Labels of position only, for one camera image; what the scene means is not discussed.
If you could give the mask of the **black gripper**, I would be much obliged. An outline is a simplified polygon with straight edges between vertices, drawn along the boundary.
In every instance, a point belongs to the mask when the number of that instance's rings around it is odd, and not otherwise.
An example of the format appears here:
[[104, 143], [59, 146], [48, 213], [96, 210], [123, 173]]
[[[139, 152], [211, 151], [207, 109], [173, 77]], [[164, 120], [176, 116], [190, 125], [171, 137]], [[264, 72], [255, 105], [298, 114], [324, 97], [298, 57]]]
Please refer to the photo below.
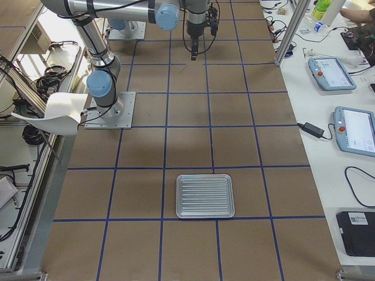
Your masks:
[[187, 21], [187, 33], [190, 36], [191, 61], [195, 61], [199, 52], [199, 37], [204, 33], [204, 23]]

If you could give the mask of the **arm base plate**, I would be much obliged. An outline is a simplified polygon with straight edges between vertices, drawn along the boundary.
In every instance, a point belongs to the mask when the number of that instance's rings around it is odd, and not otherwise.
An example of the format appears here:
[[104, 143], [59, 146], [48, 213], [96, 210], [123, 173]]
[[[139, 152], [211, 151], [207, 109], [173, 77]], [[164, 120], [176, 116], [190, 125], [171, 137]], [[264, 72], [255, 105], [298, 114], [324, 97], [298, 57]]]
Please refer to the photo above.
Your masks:
[[146, 23], [131, 20], [108, 20], [108, 40], [129, 41], [143, 40], [145, 37]]
[[136, 92], [120, 92], [117, 102], [107, 112], [98, 107], [89, 111], [88, 122], [84, 124], [86, 129], [131, 129], [134, 115]]

